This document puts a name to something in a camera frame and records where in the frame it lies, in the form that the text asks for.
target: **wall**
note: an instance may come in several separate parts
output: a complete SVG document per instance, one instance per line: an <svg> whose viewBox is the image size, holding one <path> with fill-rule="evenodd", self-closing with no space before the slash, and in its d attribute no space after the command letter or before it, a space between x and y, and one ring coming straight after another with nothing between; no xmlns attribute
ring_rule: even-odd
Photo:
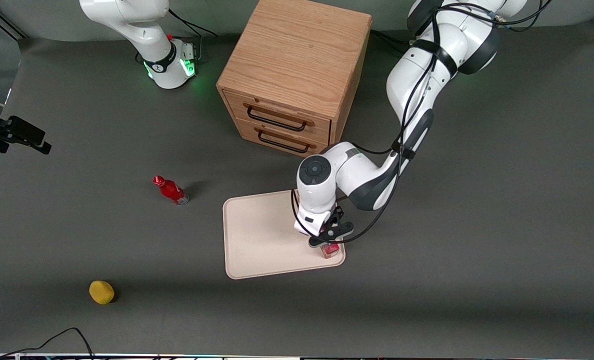
<svg viewBox="0 0 594 360"><path fill-rule="evenodd" d="M406 16L414 0L317 0L373 16L377 30L406 28ZM240 33L258 0L170 0L179 16L219 34ZM531 14L539 0L528 0L519 16ZM121 39L116 32L90 21L78 0L0 0L0 9L28 35L60 41ZM594 18L594 0L555 0L537 22L538 26L572 25ZM170 15L160 20L165 32L186 35L188 29Z"/></svg>

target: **power cord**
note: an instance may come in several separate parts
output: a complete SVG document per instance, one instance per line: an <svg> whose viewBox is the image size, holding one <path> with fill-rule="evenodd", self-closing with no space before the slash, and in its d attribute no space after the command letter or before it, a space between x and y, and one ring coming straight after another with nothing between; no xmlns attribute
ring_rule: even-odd
<svg viewBox="0 0 594 360"><path fill-rule="evenodd" d="M91 346L89 345L89 342L88 342L88 340L86 340L86 337L84 336L84 334L82 333L82 331L80 331L79 328L76 328L76 327L69 327L69 328L67 328L64 331L61 331L60 333L57 333L57 335L54 335L53 337L49 338L43 344L41 344L41 346L39 346L39 347L22 348L22 349L19 349L19 350L11 351L9 353L5 353L4 355L1 355L0 356L0 360L4 359L6 357L9 357L11 355L14 355L14 354L18 354L18 353L27 353L29 351L38 351L41 348L45 347L49 342L51 342L55 338L63 335L64 333L66 333L66 332L68 332L70 330L75 330L79 334L79 337L81 337L81 339L84 341L84 344L86 345L86 350L88 352L88 355L90 355L90 358L92 359L94 357L93 350L91 349Z"/></svg>
<svg viewBox="0 0 594 360"><path fill-rule="evenodd" d="M175 11L172 11L171 9L168 9L168 12L172 16L174 16L175 19L181 21L183 23L183 25L186 25L186 27L188 27L195 34L197 34L197 36L199 37L199 55L197 55L197 60L201 60L202 54L204 53L203 46L202 46L203 42L204 42L204 36L202 34L200 34L199 31L196 30L195 28L204 30L204 32L210 33L210 34L214 35L215 37L218 37L218 35L215 34L215 32L212 32L211 30L206 29L205 27L201 27L201 26L197 25L196 23L192 23L190 21L184 20L178 14L176 14Z"/></svg>
<svg viewBox="0 0 594 360"><path fill-rule="evenodd" d="M544 7L544 0L539 0L539 9L541 9L542 7ZM508 27L508 30L515 33L526 32L527 30L530 30L532 27L534 27L535 23L537 23L537 19L539 19L539 15L540 14L537 14L537 16L532 18L532 22L530 23L530 25L524 27L523 29L515 29L514 27Z"/></svg>
<svg viewBox="0 0 594 360"><path fill-rule="evenodd" d="M435 32L437 29L436 25L437 25L437 18L435 15L432 16L432 22L433 22L433 31ZM439 41L439 36L435 36L435 41L438 42ZM425 86L425 89L423 91L423 95L421 96L421 98L419 99L419 103L415 108L415 111L413 111L413 113L411 114L411 116L409 117L408 121L406 119L406 115L409 111L409 107L411 105L411 101L412 98L414 96L414 94L416 93L417 89L419 88L419 85L422 84L423 80L427 77L428 73L430 73L431 71L435 70L435 66L437 64L437 57L436 55L432 55L432 59L430 61L430 64L428 64L428 67L425 69L425 71L423 72L423 74L419 77L419 80L416 82L415 86L413 87L413 90L410 93L410 96L408 97L408 100L406 102L406 106L404 108L404 112L403 112L403 119L401 121L401 126L400 126L400 130L399 130L399 134L397 135L397 139L396 141L398 141L400 144L403 144L403 137L404 137L404 132L406 131L406 128L410 122L410 119L412 119L415 114L417 113L417 111L419 110L419 108L421 107L421 104L424 102L424 99L426 98L427 95L427 91L428 91L428 85ZM377 212L377 215L375 215L375 217L372 219L372 221L357 235L354 235L352 237L349 237L348 239L342 239L342 240L327 240L327 239L322 239L321 237L319 237L318 235L315 235L313 233L311 233L306 226L304 226L304 224L302 223L302 221L299 219L299 216L297 216L297 211L295 210L295 202L297 201L297 196L295 196L295 189L292 189L290 191L290 206L292 208L292 214L295 218L295 220L297 221L297 223L299 224L299 226L311 237L313 237L314 239L317 239L321 242L324 243L328 243L328 244L347 244L350 243L352 241L355 241L357 239L359 239L360 237L363 237L363 235L365 235L368 231L370 231L370 229L373 228L373 226L377 223L377 221L379 221L380 217L382 216L382 214L384 213L384 211L386 210L386 208L388 207L388 205L391 202L391 199L393 198L393 194L395 194L395 190L397 189L397 185L400 182L400 177L402 177L402 173L400 173L400 170L402 169L402 165L404 162L404 146L400 146L399 147L399 159L397 160L397 173L395 174L395 183L393 184L392 190L390 191L390 194L388 194L388 198L386 199L386 202L384 203L384 205L379 209L379 212Z"/></svg>
<svg viewBox="0 0 594 360"><path fill-rule="evenodd" d="M491 23L494 25L499 25L501 27L509 27L510 25L519 25L521 23L525 23L526 21L530 20L530 19L534 19L536 17L539 16L539 14L541 14L544 9L546 9L552 2L553 0L546 0L546 3L544 3L543 5L541 5L540 2L540 6L539 9L537 11L535 11L533 14L531 14L530 16L526 16L522 19L519 20L514 20L514 21L500 21L500 20L495 20L494 18L490 18L490 17L486 17L486 16L481 16L479 14L475 14L473 12L464 10L464 9L460 9L460 7L473 7L476 9L480 9L486 13L491 13L491 10L486 9L486 7L480 6L480 5L476 5L476 4L466 4L466 3L452 3L452 4L448 4L448 5L443 5L441 7L438 8L439 11L442 10L449 10L449 11L453 11L453 12L459 12L462 14L466 14L467 16L471 16L472 18L476 18L479 19L481 21L485 21L487 23Z"/></svg>
<svg viewBox="0 0 594 360"><path fill-rule="evenodd" d="M399 54L404 55L406 53L406 51L401 50L400 48L397 48L395 45L393 45L392 43L395 44L402 44L402 45L406 45L406 47L409 46L409 43L407 41L403 41L397 38L394 38L388 34L384 34L381 31L377 31L377 30L370 30L370 34L374 35L375 37L381 39L382 41L384 41L384 43L387 46L390 46L391 49L397 51Z"/></svg>
<svg viewBox="0 0 594 360"><path fill-rule="evenodd" d="M168 9L168 12L177 20L179 20L181 23L183 23L183 25L185 25L187 28L189 28L190 30L192 30L192 32L194 32L197 37L199 38L199 54L197 55L196 59L197 60L201 60L202 58L202 54L203 54L203 44L204 44L204 36L201 34L201 32L199 32L197 29L200 30L204 30L204 32L207 32L215 37L219 37L219 35L217 35L215 32L206 29L205 27L201 27L199 25L197 25L196 23L192 23L190 21L187 21L183 18L181 18L178 14L175 13L175 11L172 11L171 9ZM173 36L173 39L181 39L180 36ZM142 57L142 59L140 60L141 55L139 52L137 52L135 54L135 62L142 64L144 62L144 59Z"/></svg>
<svg viewBox="0 0 594 360"><path fill-rule="evenodd" d="M530 25L528 25L527 28L522 29L522 30L514 30L516 32L525 32L525 30L530 29L535 22L537 21L537 18L539 17L539 14L541 14L544 9L546 9L546 7L548 7L548 5L550 5L550 3L553 0L547 0L545 4L543 4L543 0L539 0L539 9L531 14L530 16L527 16L521 20L517 20L517 21L511 21L511 22L501 22L501 21L497 21L494 20L492 18L485 18L483 16L479 16L477 14L474 14L470 11L466 11L463 9L459 9L457 7L474 7L477 9L480 9L486 13L489 13L490 11L488 9L486 9L483 6L479 6L476 4L459 4L459 3L454 3L454 4L448 4L445 6L441 6L441 7L437 7L436 9L433 10L432 12L432 32L433 32L433 42L437 45L440 44L440 34L439 34L439 25L437 23L437 14L439 13L439 11L443 11L443 10L450 10L450 11L455 11L455 12L461 12L463 14L466 14L468 16L472 16L473 18L477 18L495 25L517 25L520 23L523 23L525 21L528 21L530 19L534 19ZM404 137L404 132L406 131L406 127L408 125L408 121L406 121L407 119L405 118L408 111L409 111L409 106L411 105L411 101L413 98L413 95L416 93L419 85L423 82L423 79L425 79L425 77L428 75L428 73L430 72L430 76L428 79L428 82L430 82L430 79L432 78L432 72L435 71L436 65L437 65L437 61L438 58L436 55L432 55L432 59L430 61L430 64L428 65L428 67L425 69L425 71L423 72L423 74L421 75L421 77L419 78L419 80L416 82L415 86L413 87L413 90L410 93L410 96L408 97L408 100L406 101L406 106L404 107L404 112L403 112L403 119L401 121L401 126L400 126L400 130L399 130L399 134L397 135L397 138L395 139L395 141L399 142L400 144L403 144L403 137ZM419 108L421 107L422 103L424 102L424 99L427 95L427 91L428 91L428 84L425 86L425 89L423 91L423 95L421 96L415 110L413 111L413 113L411 114L411 116L409 117L409 121L410 119L412 119L415 114L417 113L417 111L419 110ZM384 155L388 152L391 151L391 149L389 150L385 150L385 151L381 151L381 152L377 152L377 151L371 151L371 150L367 150L365 148L362 148L360 146L357 146L356 144L353 143L354 146L356 146L358 149L366 151L367 153L371 153L371 154L375 154L375 155ZM368 226L366 226L366 228L364 228L364 230L362 230L359 234L354 235L353 237L350 237L348 239L343 239L343 240L327 240L327 239L322 239L321 237L319 237L318 235L315 235L313 233L311 233L305 226L304 224L301 222L301 220L299 220L299 217L297 216L297 211L295 210L295 202L296 202L296 196L295 196L295 190L292 189L290 191L290 206L292 208L292 214L295 218L295 220L297 221L297 223L299 224L299 226L302 228L302 230L304 230L308 235L310 235L311 237L313 237L314 239L317 239L321 242L324 243L328 243L328 244L347 244L350 243L356 239L359 239L360 237L362 237L363 235L365 235L374 225L375 223L377 223L377 221L379 220L379 218L382 216L382 214L384 213L384 210L386 210L386 207L388 207L388 205L391 203L391 199L393 198L393 194L395 194L395 191L397 189L397 186L400 182L400 177L402 177L402 173L400 173L401 169L402 169L402 164L403 164L403 151L404 151L404 146L400 146L399 147L399 159L397 161L397 173L395 175L395 183L393 184L392 190L390 191L390 194L388 195L388 198L386 199L386 202L384 203L384 205L382 205L382 207L379 209L379 212L377 213L377 215L375 215L375 217L372 219L372 221L368 224Z"/></svg>

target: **plastic tray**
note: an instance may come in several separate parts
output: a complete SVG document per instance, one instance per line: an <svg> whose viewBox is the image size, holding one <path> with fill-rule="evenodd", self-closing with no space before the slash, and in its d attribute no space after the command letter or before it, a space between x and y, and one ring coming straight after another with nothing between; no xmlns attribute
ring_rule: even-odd
<svg viewBox="0 0 594 360"><path fill-rule="evenodd" d="M229 198L223 205L226 274L240 280L336 267L346 259L344 245L325 259L308 236L293 228L291 191Z"/></svg>

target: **yellow ball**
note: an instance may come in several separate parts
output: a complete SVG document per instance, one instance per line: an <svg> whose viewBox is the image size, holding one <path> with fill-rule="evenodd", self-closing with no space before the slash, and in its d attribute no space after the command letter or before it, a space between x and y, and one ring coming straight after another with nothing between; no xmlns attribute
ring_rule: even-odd
<svg viewBox="0 0 594 360"><path fill-rule="evenodd" d="M113 287L106 281L102 280L95 280L91 282L88 292L95 303L101 305L110 303L115 297L115 290L113 290Z"/></svg>

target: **small red cube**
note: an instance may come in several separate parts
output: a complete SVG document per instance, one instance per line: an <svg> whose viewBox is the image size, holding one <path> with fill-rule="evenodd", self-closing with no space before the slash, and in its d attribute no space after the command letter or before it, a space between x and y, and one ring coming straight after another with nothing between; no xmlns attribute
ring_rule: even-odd
<svg viewBox="0 0 594 360"><path fill-rule="evenodd" d="M339 251L338 244L323 244L321 246L321 252L324 254L324 258L330 259L336 255Z"/></svg>

